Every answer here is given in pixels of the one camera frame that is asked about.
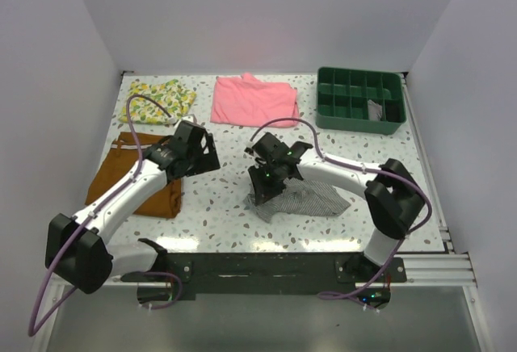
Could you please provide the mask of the grey striped underwear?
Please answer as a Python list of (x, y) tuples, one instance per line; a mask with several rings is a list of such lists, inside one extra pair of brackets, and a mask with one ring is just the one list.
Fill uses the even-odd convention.
[(271, 223), (279, 213), (299, 216), (341, 216), (351, 203), (345, 200), (336, 189), (323, 182), (288, 179), (286, 188), (273, 199), (260, 205), (255, 204), (255, 196), (249, 193), (245, 205), (261, 220)]

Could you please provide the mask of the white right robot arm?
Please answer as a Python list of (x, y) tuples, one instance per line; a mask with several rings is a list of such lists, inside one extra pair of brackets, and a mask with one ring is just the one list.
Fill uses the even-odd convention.
[(289, 179), (318, 182), (364, 200), (374, 226), (359, 256), (360, 273), (368, 281), (388, 273), (406, 237), (432, 216), (428, 196), (396, 159), (382, 164), (352, 161), (324, 153), (317, 141), (286, 145), (270, 132), (250, 140), (245, 152), (255, 159), (249, 174), (258, 205), (280, 195)]

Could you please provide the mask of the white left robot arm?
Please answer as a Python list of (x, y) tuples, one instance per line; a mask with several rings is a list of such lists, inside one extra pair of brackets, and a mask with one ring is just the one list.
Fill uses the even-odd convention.
[(55, 216), (48, 227), (47, 269), (91, 294), (113, 276), (140, 272), (162, 279), (167, 261), (152, 241), (111, 245), (115, 232), (147, 199), (173, 181), (218, 170), (213, 135), (198, 124), (180, 121), (174, 134), (147, 149), (106, 193), (73, 216)]

